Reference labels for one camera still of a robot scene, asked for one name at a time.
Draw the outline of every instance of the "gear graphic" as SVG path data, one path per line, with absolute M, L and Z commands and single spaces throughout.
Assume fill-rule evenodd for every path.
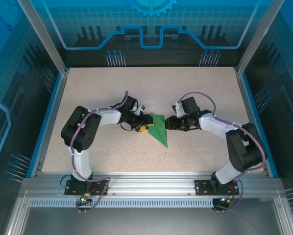
M 177 3 L 177 0 L 128 0 L 131 5 L 131 10 L 136 10 L 137 14 L 153 17 L 160 16 L 161 13 L 166 14 L 166 10 L 172 10 L 172 5 Z
M 18 16 L 18 5 L 16 0 L 0 0 L 0 16 L 11 24 Z

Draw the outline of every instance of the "perforated metal strip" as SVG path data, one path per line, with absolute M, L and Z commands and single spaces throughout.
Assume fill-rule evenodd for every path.
M 31 198 L 29 207 L 73 208 L 75 198 Z M 103 198 L 98 208 L 211 208 L 213 199 L 206 198 Z M 91 207 L 96 199 L 87 206 Z

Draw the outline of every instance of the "speckled tabletop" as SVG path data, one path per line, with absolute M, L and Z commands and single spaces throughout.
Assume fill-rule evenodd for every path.
M 171 106 L 190 91 L 209 95 L 216 115 L 248 122 L 233 68 L 72 68 L 65 86 L 42 171 L 70 172 L 71 158 L 60 132 L 76 108 L 105 108 L 120 102 L 124 92 L 145 105 L 146 113 L 174 115 Z M 203 96 L 195 95 L 200 108 L 212 110 Z M 205 131 L 167 131 L 168 148 L 147 132 L 124 131 L 119 125 L 98 129 L 90 147 L 95 172 L 194 172 L 215 171 L 228 160 L 226 142 Z

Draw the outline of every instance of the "green triangle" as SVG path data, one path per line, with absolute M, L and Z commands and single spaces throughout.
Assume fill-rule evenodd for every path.
M 148 133 L 156 138 L 162 145 L 166 148 L 167 145 L 167 134 L 165 129 L 165 116 L 164 115 L 156 115 L 151 114 L 153 117 L 154 125 L 148 127 Z

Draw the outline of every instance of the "blue printed backdrop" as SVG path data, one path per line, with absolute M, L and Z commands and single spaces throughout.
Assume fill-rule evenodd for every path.
M 27 171 L 57 75 L 17 1 L 0 0 L 0 234 Z
M 245 74 L 277 171 L 293 188 L 293 0 L 285 0 Z
M 32 2 L 67 66 L 121 67 L 237 65 L 271 1 Z

